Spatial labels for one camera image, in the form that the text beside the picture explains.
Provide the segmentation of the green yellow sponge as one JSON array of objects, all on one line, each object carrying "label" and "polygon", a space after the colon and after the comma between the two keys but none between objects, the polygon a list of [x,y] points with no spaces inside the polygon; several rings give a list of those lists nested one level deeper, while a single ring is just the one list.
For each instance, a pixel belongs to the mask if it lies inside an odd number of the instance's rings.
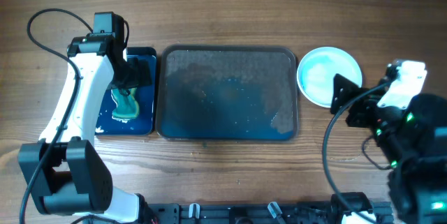
[{"label": "green yellow sponge", "polygon": [[113,119],[128,121],[139,116],[140,106],[135,99],[136,91],[136,88],[131,88],[128,95],[121,94],[119,89],[111,91],[112,100],[116,104],[116,108],[112,111]]}]

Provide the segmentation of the white plate stained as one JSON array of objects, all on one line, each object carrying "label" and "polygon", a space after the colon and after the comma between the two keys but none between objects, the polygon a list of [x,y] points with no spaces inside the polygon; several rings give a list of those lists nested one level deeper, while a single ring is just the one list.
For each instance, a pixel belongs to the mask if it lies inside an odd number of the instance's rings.
[{"label": "white plate stained", "polygon": [[313,104],[329,108],[336,74],[362,86],[360,66],[348,52],[337,47],[318,47],[308,52],[298,65],[298,88]]}]

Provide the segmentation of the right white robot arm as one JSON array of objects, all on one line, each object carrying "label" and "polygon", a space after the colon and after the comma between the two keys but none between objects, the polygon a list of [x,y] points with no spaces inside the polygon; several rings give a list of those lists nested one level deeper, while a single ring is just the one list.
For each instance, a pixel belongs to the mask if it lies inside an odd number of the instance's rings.
[{"label": "right white robot arm", "polygon": [[371,89],[333,78],[330,111],[368,128],[389,164],[388,187],[405,223],[446,222],[446,99],[424,94],[425,63],[396,60]]}]

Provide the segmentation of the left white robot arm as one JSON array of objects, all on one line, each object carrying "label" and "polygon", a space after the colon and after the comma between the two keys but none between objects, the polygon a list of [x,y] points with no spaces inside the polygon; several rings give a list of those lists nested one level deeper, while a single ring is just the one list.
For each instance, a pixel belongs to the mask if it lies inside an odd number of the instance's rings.
[{"label": "left white robot arm", "polygon": [[123,57],[126,44],[115,32],[74,38],[64,60],[68,73],[56,109],[34,144],[20,147],[18,161],[27,183],[19,222],[27,202],[41,214],[78,215],[109,223],[156,223],[144,197],[114,187],[94,148],[96,122],[110,88],[138,85],[135,64]]}]

